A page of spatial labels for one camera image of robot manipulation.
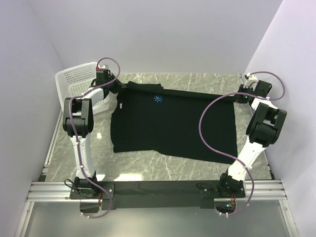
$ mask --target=white laundry basket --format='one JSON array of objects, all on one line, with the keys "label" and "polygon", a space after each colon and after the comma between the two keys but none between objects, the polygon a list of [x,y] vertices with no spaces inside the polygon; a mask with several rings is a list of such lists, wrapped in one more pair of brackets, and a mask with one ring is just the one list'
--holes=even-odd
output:
[{"label": "white laundry basket", "polygon": [[[96,78],[97,63],[85,63],[56,73],[55,80],[61,109],[64,111],[64,100],[85,93],[90,87],[91,81]],[[110,94],[102,101],[96,103],[92,110],[99,113],[109,108]]]}]

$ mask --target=folded black fabric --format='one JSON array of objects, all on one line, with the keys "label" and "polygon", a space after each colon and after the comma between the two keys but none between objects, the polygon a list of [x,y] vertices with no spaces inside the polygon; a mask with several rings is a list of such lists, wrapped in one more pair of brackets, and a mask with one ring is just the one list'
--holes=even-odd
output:
[{"label": "folded black fabric", "polygon": [[[202,112],[219,96],[130,81],[118,93],[112,114],[114,152],[155,150],[168,156],[232,164],[233,159],[207,148],[198,133]],[[233,98],[224,98],[209,108],[202,133],[215,149],[237,156]]]}]

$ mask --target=marble surface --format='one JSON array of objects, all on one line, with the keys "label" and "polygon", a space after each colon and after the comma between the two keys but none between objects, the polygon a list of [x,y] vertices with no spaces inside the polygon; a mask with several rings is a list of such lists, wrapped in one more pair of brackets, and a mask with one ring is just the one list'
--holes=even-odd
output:
[{"label": "marble surface", "polygon": [[[119,80],[161,83],[166,89],[213,94],[236,92],[241,84],[238,74],[123,74]],[[91,155],[98,180],[212,180],[219,179],[228,168],[228,164],[165,156],[155,151],[114,154],[110,138],[110,122],[116,104],[116,97],[113,96],[109,109],[94,115]],[[234,107],[237,147],[240,152],[245,143],[245,131],[252,114],[247,104],[235,103]],[[62,126],[59,126],[55,139],[46,181],[74,179],[76,174],[74,149]],[[254,179],[271,179],[269,170],[265,154],[260,154],[251,170]]]}]

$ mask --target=gray wall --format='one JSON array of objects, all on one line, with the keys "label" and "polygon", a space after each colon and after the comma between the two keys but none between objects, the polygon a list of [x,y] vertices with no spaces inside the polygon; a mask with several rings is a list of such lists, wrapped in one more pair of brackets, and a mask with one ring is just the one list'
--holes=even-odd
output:
[{"label": "gray wall", "polygon": [[[284,0],[247,68],[247,72],[275,72],[286,84],[286,96],[275,105],[287,110],[288,116],[267,156],[283,181],[303,237],[316,232],[315,12],[314,0]],[[276,80],[274,85],[273,95],[280,95]]]},{"label": "gray wall", "polygon": [[65,67],[111,56],[130,73],[243,73],[281,2],[30,0]]},{"label": "gray wall", "polygon": [[45,161],[64,67],[26,0],[0,1],[0,33],[0,230],[10,237]]}]

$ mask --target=blue asterisk logo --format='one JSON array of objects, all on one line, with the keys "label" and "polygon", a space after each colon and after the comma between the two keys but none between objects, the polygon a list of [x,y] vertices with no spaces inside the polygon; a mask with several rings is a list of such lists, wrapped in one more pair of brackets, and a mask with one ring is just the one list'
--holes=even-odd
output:
[{"label": "blue asterisk logo", "polygon": [[160,95],[155,95],[154,100],[155,100],[155,102],[158,103],[158,102],[162,102],[163,98]]}]

